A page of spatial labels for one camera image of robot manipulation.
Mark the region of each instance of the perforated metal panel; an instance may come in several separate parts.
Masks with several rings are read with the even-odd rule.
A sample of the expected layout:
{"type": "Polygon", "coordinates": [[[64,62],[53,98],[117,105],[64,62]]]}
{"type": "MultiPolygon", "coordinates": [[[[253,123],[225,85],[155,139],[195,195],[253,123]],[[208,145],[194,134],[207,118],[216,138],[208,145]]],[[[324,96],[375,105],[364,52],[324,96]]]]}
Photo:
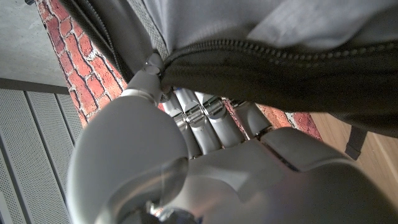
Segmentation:
{"type": "Polygon", "coordinates": [[[51,93],[27,92],[27,96],[32,106],[32,114],[36,117],[39,132],[42,133],[44,146],[47,147],[55,173],[66,193],[68,165],[73,152],[73,143],[57,99],[51,93]]]}
{"type": "Polygon", "coordinates": [[[0,192],[3,193],[6,199],[8,212],[11,215],[13,224],[26,223],[2,153],[0,153],[0,192]]]}
{"type": "Polygon", "coordinates": [[[0,89],[0,135],[32,223],[69,223],[23,91],[0,89]]]}
{"type": "Polygon", "coordinates": [[[81,122],[77,111],[75,109],[75,105],[73,105],[72,98],[70,95],[56,94],[60,102],[60,108],[64,115],[66,124],[68,129],[70,130],[70,134],[73,142],[76,142],[83,127],[81,126],[81,122]]]}

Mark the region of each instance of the backpack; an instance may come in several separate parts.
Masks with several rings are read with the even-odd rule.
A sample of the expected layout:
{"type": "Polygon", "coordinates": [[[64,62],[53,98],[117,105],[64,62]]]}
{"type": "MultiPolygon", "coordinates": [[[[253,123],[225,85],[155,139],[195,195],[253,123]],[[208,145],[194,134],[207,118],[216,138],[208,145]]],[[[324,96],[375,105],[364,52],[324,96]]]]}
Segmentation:
{"type": "Polygon", "coordinates": [[[395,0],[63,0],[128,82],[155,51],[162,86],[328,112],[398,138],[395,0]]]}

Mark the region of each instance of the zipper teeth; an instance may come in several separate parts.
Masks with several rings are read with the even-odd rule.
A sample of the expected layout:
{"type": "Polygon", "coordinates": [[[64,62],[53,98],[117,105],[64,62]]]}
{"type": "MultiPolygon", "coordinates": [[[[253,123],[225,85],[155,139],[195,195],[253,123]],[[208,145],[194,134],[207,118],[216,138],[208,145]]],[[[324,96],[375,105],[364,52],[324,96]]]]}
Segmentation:
{"type": "Polygon", "coordinates": [[[347,58],[355,57],[364,54],[371,54],[374,52],[383,52],[392,49],[398,49],[396,42],[388,42],[385,44],[374,44],[367,47],[353,48],[349,50],[337,50],[314,54],[303,54],[297,52],[288,52],[286,50],[280,50],[274,47],[269,47],[261,44],[254,44],[245,40],[209,40],[206,42],[194,44],[184,49],[179,50],[175,54],[172,54],[166,60],[166,66],[168,66],[173,60],[192,53],[204,52],[209,50],[233,50],[242,52],[245,54],[253,55],[259,58],[268,58],[270,63],[276,65],[295,65],[298,67],[317,67],[324,61],[333,58],[347,58]]]}
{"type": "Polygon", "coordinates": [[[97,18],[99,24],[101,25],[101,28],[103,29],[103,31],[105,33],[106,39],[108,40],[109,47],[111,48],[111,53],[112,53],[112,56],[113,56],[113,59],[114,59],[114,62],[115,62],[116,69],[119,70],[120,72],[123,72],[122,69],[121,69],[121,66],[119,64],[118,56],[116,55],[116,51],[114,49],[111,36],[110,36],[108,30],[106,29],[106,27],[104,25],[104,22],[100,18],[100,15],[98,15],[97,11],[94,9],[93,5],[88,0],[85,0],[85,2],[90,7],[92,13],[97,18]]]}

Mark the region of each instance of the wooden floor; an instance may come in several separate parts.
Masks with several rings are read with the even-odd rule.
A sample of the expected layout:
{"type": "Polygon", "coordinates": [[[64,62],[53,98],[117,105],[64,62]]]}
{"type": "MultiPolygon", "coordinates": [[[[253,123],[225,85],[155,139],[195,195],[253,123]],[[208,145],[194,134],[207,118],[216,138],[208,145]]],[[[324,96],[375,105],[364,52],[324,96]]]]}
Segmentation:
{"type": "MultiPolygon", "coordinates": [[[[344,152],[351,126],[326,113],[311,116],[323,141],[344,152]]],[[[368,133],[355,163],[398,207],[398,139],[368,133]]]]}

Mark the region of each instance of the black strap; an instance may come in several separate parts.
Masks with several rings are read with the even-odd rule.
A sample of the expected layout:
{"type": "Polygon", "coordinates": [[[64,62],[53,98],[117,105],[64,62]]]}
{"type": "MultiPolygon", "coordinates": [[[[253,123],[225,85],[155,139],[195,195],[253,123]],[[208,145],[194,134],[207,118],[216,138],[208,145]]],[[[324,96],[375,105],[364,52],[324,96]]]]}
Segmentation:
{"type": "Polygon", "coordinates": [[[345,153],[354,160],[357,160],[359,155],[361,155],[361,149],[365,142],[366,133],[368,132],[357,128],[356,126],[351,127],[351,133],[349,134],[345,153]]]}

